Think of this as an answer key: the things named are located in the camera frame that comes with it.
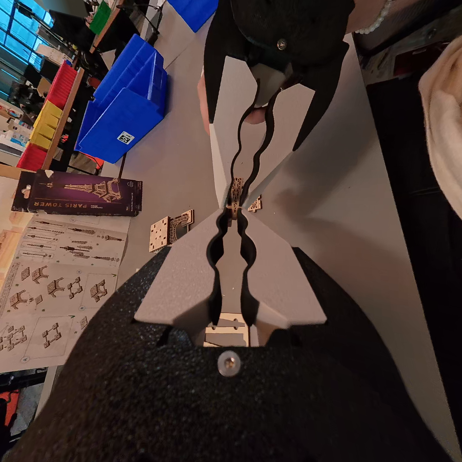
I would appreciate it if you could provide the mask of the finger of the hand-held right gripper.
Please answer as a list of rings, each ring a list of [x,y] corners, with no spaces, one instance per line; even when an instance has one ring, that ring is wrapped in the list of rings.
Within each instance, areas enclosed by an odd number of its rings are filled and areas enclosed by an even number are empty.
[[[212,168],[218,207],[227,203],[232,183],[231,166],[239,152],[239,130],[244,113],[252,108],[258,84],[245,61],[227,56],[220,83],[215,117],[210,127]]]
[[[315,90],[296,84],[282,90],[275,98],[272,112],[274,128],[267,123],[267,135],[257,154],[259,168],[250,183],[242,207],[248,208],[278,174],[294,151],[294,145]]]

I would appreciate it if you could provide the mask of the joined wooden lattice panels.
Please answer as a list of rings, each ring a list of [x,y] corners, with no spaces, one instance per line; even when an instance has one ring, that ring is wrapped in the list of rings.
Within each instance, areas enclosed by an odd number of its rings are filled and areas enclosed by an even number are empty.
[[[240,209],[240,197],[243,186],[244,179],[242,177],[234,177],[227,200],[229,223],[231,223],[233,220],[237,220],[237,213]]]

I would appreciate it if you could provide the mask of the red black bag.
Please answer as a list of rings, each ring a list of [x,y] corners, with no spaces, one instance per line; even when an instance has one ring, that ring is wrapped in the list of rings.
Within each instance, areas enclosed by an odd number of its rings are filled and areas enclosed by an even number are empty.
[[[1,425],[8,426],[12,416],[16,413],[19,404],[20,390],[5,391],[0,394],[1,400]]]

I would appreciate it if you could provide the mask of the large window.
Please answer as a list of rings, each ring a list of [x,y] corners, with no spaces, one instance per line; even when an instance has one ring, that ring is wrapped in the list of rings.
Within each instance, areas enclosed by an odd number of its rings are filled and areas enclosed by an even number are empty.
[[[44,58],[36,53],[40,44],[40,22],[20,13],[13,0],[0,2],[0,58],[10,69],[23,73],[28,64],[40,70]]]

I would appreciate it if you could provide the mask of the purple model kit box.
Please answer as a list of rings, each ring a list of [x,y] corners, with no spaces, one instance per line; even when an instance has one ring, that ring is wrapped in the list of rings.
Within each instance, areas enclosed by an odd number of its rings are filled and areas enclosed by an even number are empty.
[[[56,215],[135,217],[143,182],[55,170],[22,172],[11,211]]]

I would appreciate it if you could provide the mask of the grey desk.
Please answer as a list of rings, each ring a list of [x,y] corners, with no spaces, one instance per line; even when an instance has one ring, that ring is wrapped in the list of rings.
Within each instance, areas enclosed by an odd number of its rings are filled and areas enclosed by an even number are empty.
[[[243,371],[223,378],[218,353],[193,348],[166,328],[141,327],[131,320],[135,305],[160,267],[154,257],[106,304],[64,367],[48,404],[10,460],[22,461],[450,461],[457,457],[449,430],[449,410],[436,372],[436,359],[424,325],[417,288],[398,225],[385,167],[377,165],[383,198],[354,199],[346,187],[321,206],[327,218],[311,218],[309,258],[302,255],[315,288],[334,309],[334,340],[321,350],[302,346],[251,348]],[[423,446],[408,441],[414,430],[365,384],[348,353],[357,329],[359,353],[382,366],[376,347],[396,349],[400,372],[411,397],[426,386],[442,406],[443,429],[436,419],[425,428]]]

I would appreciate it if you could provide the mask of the wooden tower base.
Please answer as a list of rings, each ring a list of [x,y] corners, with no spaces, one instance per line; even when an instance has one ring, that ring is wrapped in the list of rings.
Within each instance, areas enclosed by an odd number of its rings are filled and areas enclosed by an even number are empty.
[[[187,234],[194,223],[194,210],[190,209],[181,215],[171,218],[164,217],[151,226],[149,252],[156,252]]]

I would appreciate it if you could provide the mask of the person's right hand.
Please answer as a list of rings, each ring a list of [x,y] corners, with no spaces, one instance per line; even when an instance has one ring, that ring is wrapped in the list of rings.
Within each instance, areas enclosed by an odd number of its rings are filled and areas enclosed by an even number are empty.
[[[207,99],[206,99],[206,88],[205,88],[205,75],[204,69],[202,69],[201,76],[197,85],[197,92],[199,97],[199,106],[200,106],[200,113],[203,120],[203,125],[205,132],[208,136],[210,136],[210,123],[209,123],[209,115],[208,115],[208,106],[207,106]],[[258,107],[252,109],[250,114],[245,118],[244,122],[256,125],[260,124],[265,121],[265,113],[267,110],[267,106]]]

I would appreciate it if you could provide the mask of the cream sweater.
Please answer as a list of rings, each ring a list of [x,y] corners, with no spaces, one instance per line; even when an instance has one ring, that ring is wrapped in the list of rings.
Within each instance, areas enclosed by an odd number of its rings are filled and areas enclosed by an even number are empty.
[[[462,217],[462,37],[454,39],[419,81],[430,165]]]

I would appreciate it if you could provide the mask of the red plastic bin stack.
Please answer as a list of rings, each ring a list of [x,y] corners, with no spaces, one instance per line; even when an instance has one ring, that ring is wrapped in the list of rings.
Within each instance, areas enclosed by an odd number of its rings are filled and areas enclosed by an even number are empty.
[[[28,142],[16,167],[22,170],[35,172],[42,168],[46,156],[46,149],[34,143]]]
[[[78,72],[69,61],[64,61],[49,88],[46,100],[63,110]]]

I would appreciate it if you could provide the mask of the blue plastic bin white tag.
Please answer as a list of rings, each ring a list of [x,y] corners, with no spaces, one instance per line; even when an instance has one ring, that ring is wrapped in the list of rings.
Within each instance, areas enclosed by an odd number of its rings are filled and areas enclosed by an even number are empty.
[[[88,103],[75,150],[114,164],[163,118],[163,107],[123,88],[104,111]]]

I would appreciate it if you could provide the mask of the yellow plastic bin stack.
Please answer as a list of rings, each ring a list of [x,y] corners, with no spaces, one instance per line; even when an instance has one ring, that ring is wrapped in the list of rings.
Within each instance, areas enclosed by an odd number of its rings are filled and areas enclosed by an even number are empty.
[[[33,125],[29,142],[47,151],[51,146],[61,116],[62,110],[46,100]]]

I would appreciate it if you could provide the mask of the person's right forearm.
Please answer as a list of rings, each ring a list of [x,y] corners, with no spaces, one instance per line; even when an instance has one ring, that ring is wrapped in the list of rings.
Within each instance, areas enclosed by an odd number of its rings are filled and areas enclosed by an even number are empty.
[[[355,0],[355,8],[348,18],[346,34],[373,25],[386,2],[386,0]]]

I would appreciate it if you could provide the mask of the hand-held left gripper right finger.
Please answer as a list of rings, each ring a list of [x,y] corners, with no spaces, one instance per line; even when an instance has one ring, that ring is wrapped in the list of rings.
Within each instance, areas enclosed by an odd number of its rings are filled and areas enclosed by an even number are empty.
[[[245,209],[237,212],[237,224],[247,264],[241,312],[256,329],[257,346],[265,346],[276,330],[325,324],[327,316],[292,246]]]

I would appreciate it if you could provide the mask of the assembly diagram sheet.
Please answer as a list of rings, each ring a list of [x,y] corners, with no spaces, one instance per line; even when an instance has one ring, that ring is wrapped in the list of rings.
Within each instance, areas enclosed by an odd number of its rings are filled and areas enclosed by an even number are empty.
[[[36,213],[1,291],[0,372],[65,364],[116,289],[130,218]]]

